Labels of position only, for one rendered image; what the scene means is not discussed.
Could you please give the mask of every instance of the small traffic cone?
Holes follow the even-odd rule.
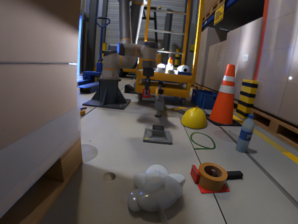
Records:
[[[233,124],[235,65],[228,65],[214,103],[210,120],[223,125]]]

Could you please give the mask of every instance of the tape roll core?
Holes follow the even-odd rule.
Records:
[[[212,169],[215,170],[217,177],[211,176]],[[228,173],[221,166],[214,163],[202,163],[199,166],[200,179],[199,185],[206,190],[220,191],[224,187],[228,178]]]

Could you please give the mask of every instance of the warning sign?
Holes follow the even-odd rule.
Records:
[[[222,4],[220,4],[215,11],[214,25],[218,24],[220,21],[223,20],[224,10],[225,2],[222,2]]]

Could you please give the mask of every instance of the blue pallet jack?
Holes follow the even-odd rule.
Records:
[[[109,22],[106,25],[101,26],[97,22],[98,19],[109,20]],[[101,28],[99,59],[98,59],[98,62],[96,63],[96,71],[83,71],[83,77],[91,77],[91,76],[99,76],[100,77],[100,75],[102,73],[102,33],[103,33],[103,28],[105,28],[107,25],[109,25],[111,20],[109,18],[105,18],[105,17],[97,17],[97,18],[95,18],[95,22]],[[87,83],[84,85],[80,85],[78,87],[80,88],[81,93],[92,93],[92,92],[99,90],[99,82]]]

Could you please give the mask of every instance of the white label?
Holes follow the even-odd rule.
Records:
[[[243,61],[248,61],[248,54],[243,55]]]

